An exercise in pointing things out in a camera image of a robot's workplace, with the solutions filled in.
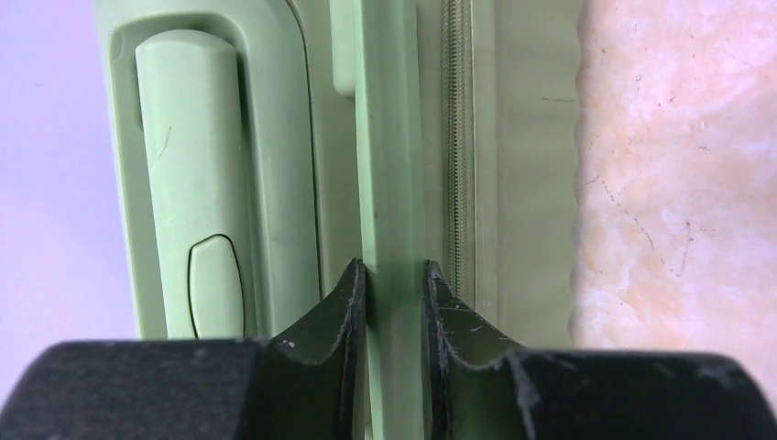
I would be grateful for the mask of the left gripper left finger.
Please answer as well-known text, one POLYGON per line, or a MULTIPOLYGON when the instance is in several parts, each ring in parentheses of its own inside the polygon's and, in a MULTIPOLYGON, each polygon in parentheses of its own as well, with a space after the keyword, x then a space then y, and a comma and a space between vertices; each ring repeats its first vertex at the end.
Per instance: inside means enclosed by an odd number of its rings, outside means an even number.
POLYGON ((4 439, 353 439, 367 277, 270 338, 64 342, 27 368, 4 439))

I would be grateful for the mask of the green suitcase blue lining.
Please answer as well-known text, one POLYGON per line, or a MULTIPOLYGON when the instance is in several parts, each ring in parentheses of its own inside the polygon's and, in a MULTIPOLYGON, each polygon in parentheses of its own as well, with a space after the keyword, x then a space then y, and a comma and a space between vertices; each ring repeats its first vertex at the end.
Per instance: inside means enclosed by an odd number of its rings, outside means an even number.
POLYGON ((297 438, 541 439, 579 1, 98 1, 140 336, 258 336, 297 438))

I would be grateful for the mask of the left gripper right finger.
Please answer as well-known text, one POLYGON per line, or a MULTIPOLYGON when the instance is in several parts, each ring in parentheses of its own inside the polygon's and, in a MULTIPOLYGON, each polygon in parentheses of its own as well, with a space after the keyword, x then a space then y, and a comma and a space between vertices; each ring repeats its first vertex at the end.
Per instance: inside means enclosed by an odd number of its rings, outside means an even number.
POLYGON ((773 439, 776 419, 733 359, 548 350, 501 333, 424 266, 435 439, 773 439))

